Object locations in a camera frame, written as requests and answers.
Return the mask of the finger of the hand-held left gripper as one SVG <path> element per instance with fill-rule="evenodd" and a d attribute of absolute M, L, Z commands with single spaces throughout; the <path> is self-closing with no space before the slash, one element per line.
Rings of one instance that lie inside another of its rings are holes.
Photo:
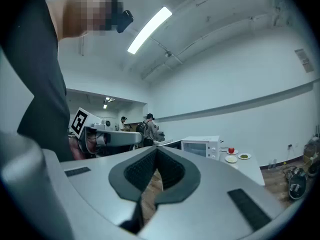
<path fill-rule="evenodd" d="M 140 132 L 98 130 L 96 143 L 98 145 L 135 145 L 143 142 Z"/>

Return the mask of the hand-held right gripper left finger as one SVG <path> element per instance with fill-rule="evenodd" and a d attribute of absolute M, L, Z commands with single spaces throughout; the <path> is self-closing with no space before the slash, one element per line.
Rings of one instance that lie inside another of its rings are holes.
<path fill-rule="evenodd" d="M 109 182 L 112 168 L 123 161 L 148 154 L 147 147 L 117 155 L 60 163 L 53 151 L 45 149 L 45 166 L 50 184 L 67 218 L 68 233 L 59 240 L 156 240 L 157 226 L 149 222 L 137 233 L 126 229 L 143 219 L 137 201 L 121 198 Z"/>

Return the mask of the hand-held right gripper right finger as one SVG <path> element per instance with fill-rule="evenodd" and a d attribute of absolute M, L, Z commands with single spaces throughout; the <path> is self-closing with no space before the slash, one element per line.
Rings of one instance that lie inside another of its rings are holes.
<path fill-rule="evenodd" d="M 194 163 L 200 171 L 197 189 L 183 202 L 161 204 L 138 233 L 144 240 L 239 240 L 254 233 L 229 191 L 242 189 L 268 215 L 278 217 L 284 206 L 268 192 L 232 166 L 193 153 L 172 149 Z"/>

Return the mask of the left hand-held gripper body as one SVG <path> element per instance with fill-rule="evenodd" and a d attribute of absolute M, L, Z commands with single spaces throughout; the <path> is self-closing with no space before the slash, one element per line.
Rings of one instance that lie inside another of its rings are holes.
<path fill-rule="evenodd" d="M 97 144 L 97 131 L 110 130 L 111 123 L 79 107 L 74 119 L 70 121 L 69 131 L 77 141 L 78 148 L 85 157 L 96 157 L 102 153 L 106 144 Z"/>

